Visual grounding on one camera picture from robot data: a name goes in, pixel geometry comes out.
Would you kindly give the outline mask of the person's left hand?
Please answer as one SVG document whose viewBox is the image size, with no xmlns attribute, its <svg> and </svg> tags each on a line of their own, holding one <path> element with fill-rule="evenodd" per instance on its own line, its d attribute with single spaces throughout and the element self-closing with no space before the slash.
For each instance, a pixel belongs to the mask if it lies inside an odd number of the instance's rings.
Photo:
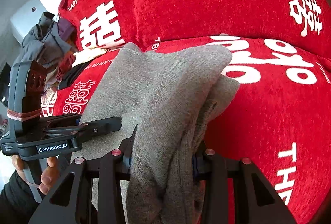
<svg viewBox="0 0 331 224">
<path fill-rule="evenodd" d="M 24 162 L 19 156 L 12 156 L 12 164 L 15 166 L 16 172 L 19 177 L 27 182 L 26 177 L 24 175 Z M 54 185 L 55 181 L 59 178 L 59 170 L 58 170 L 58 160 L 56 157 L 47 158 L 47 167 L 42 172 L 40 177 L 40 185 L 39 190 L 43 194 L 48 194 L 49 190 Z"/>
</svg>

